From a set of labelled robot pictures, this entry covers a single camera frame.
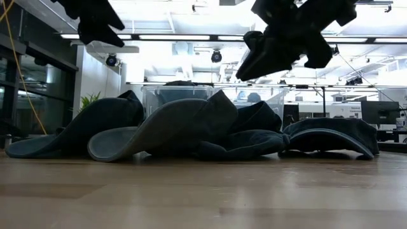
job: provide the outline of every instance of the transparent plastic container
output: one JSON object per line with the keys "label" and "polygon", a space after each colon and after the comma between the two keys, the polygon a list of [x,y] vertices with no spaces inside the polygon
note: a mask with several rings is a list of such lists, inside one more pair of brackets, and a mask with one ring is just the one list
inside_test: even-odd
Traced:
{"label": "transparent plastic container", "polygon": [[288,89],[281,87],[223,87],[226,96],[236,105],[237,108],[251,106],[259,101],[265,101],[273,111],[283,120],[284,117],[284,96]]}
{"label": "transparent plastic container", "polygon": [[142,103],[150,116],[160,106],[179,99],[209,99],[214,89],[209,86],[144,86]]}

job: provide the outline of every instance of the ceiling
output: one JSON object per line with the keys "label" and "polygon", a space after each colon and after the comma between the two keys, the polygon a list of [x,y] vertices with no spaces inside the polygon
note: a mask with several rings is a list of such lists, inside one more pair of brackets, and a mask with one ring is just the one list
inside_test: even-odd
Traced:
{"label": "ceiling", "polygon": [[[27,11],[40,18],[61,33],[75,33],[78,21],[68,18],[59,4],[50,0],[16,0]],[[109,0],[113,8],[123,20],[126,29],[123,33],[136,34],[225,34],[239,35],[250,30],[265,28],[250,9],[254,0]],[[336,22],[328,26],[322,33],[334,36],[407,36],[407,1],[393,0],[392,10],[385,13],[387,6],[358,5],[358,17],[344,27]],[[191,9],[195,4],[196,12]],[[153,79],[159,76],[177,76],[188,63],[194,74],[225,75],[235,73],[247,47],[244,43],[227,42],[189,42],[188,57],[179,55],[175,42],[163,41],[126,41],[126,47],[119,54],[124,62],[142,62],[145,75]],[[96,44],[88,47],[89,52],[96,52],[103,57],[102,49],[95,51]],[[139,47],[139,53],[131,53],[132,48]],[[389,64],[397,62],[397,68],[405,66],[407,59],[406,45],[338,45],[340,55],[335,56],[324,69],[306,69],[301,59],[289,73],[276,73],[264,77],[257,82],[276,82],[284,78],[288,83],[341,83],[357,73],[372,81],[379,71],[384,71]],[[213,64],[210,56],[213,50],[221,50],[223,61]]]}

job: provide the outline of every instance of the yellow cable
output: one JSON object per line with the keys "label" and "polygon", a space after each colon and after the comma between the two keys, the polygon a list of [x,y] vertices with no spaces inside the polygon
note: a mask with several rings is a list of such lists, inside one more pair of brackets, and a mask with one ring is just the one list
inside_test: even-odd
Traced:
{"label": "yellow cable", "polygon": [[15,59],[16,65],[17,65],[18,73],[19,73],[19,75],[20,75],[21,81],[23,82],[23,87],[24,87],[25,93],[27,94],[28,102],[30,103],[31,109],[32,109],[32,111],[34,112],[34,115],[35,115],[35,117],[36,117],[36,119],[37,119],[39,125],[40,125],[41,128],[43,129],[44,134],[46,135],[47,133],[46,133],[46,130],[45,130],[44,126],[43,126],[43,123],[42,123],[41,120],[39,119],[38,114],[37,114],[37,112],[36,112],[34,106],[32,105],[32,102],[31,102],[31,99],[30,99],[30,95],[28,94],[27,87],[25,86],[25,81],[24,81],[24,78],[23,78],[23,74],[22,74],[22,72],[21,72],[20,64],[18,63],[17,53],[16,53],[15,47],[14,47],[13,36],[12,36],[12,34],[11,34],[10,22],[8,21],[8,17],[7,17],[7,12],[8,12],[8,10],[10,10],[11,5],[12,5],[13,3],[14,3],[14,0],[11,0],[11,3],[10,3],[10,5],[8,6],[8,9],[6,9],[6,3],[3,3],[4,14],[0,17],[0,21],[3,19],[3,17],[6,17],[7,28],[8,28],[8,34],[9,34],[9,36],[10,36],[11,47],[13,48],[14,59]]}
{"label": "yellow cable", "polygon": [[10,5],[7,7],[7,9],[6,9],[6,1],[4,0],[3,1],[3,5],[4,5],[4,13],[3,13],[3,15],[1,15],[1,17],[0,17],[0,22],[3,20],[3,18],[7,15],[7,13],[10,11],[10,9],[11,9],[11,7],[13,6],[13,4],[14,4],[14,0],[11,0],[11,3],[10,3]]}

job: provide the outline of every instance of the computer monitor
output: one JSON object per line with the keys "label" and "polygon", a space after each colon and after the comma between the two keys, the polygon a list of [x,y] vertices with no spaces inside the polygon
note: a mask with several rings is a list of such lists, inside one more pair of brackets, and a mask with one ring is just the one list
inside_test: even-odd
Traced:
{"label": "computer monitor", "polygon": [[296,123],[300,120],[300,110],[298,105],[284,105],[284,119],[283,119],[283,128],[286,128],[292,123]]}
{"label": "computer monitor", "polygon": [[400,117],[399,103],[387,101],[361,101],[362,119],[369,124],[396,124]]}

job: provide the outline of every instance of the wooden surface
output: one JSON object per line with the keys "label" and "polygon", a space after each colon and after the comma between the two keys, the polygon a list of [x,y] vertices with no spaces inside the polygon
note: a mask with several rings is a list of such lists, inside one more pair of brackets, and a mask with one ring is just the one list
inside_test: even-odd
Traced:
{"label": "wooden surface", "polygon": [[407,154],[125,163],[0,154],[0,228],[405,228]]}

